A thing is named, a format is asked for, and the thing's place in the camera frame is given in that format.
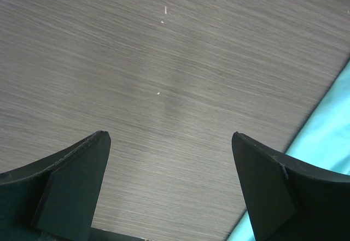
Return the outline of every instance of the brushed metal surface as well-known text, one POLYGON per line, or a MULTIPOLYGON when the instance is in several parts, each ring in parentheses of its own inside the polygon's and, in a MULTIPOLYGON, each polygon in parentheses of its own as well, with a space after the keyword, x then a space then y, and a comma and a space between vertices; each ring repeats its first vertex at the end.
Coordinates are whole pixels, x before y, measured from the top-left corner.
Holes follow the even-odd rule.
POLYGON ((347 61, 349 3, 0 0, 0 172, 106 130, 95 227, 223 240, 233 132, 286 147, 347 61))

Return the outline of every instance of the black plastic part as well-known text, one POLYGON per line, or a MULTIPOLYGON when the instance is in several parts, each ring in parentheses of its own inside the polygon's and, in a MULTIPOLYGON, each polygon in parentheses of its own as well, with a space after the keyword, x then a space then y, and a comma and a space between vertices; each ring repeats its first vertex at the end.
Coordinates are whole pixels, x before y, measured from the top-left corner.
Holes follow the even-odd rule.
POLYGON ((32 226, 73 241, 86 241, 110 149, 107 133, 89 138, 50 173, 32 226))
POLYGON ((350 176, 281 154, 244 134, 234 134, 232 150, 256 241, 349 239, 350 176))
POLYGON ((0 174, 0 240, 86 241, 109 149, 108 133, 99 131, 0 174))
POLYGON ((130 237, 97 228, 91 228, 89 241, 150 241, 143 238, 130 237))

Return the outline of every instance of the turquoise fabric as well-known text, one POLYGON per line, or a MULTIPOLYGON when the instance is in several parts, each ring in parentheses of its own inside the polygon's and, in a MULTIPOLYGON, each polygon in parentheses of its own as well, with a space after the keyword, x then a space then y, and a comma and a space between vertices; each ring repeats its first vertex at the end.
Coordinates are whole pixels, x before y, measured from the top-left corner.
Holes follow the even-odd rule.
MULTIPOLYGON (((350 175, 350 62, 286 154, 320 168, 350 175)), ((247 213, 227 241, 255 241, 247 213)))

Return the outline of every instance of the gray wood-grain surface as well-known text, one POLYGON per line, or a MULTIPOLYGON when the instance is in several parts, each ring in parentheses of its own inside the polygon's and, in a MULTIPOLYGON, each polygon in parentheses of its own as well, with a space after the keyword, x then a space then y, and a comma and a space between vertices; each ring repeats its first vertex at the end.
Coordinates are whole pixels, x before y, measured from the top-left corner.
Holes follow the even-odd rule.
POLYGON ((223 240, 244 208, 233 132, 286 147, 347 61, 349 10, 350 0, 0 0, 0 172, 106 130, 94 226, 223 240))

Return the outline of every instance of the teal cloth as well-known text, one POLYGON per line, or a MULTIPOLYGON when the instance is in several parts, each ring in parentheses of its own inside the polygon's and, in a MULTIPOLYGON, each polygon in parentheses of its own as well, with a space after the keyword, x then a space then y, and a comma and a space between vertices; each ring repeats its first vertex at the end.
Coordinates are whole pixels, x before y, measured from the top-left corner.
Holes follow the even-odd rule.
MULTIPOLYGON (((350 175, 350 62, 286 154, 320 168, 350 175)), ((247 213, 227 241, 255 241, 247 213)))

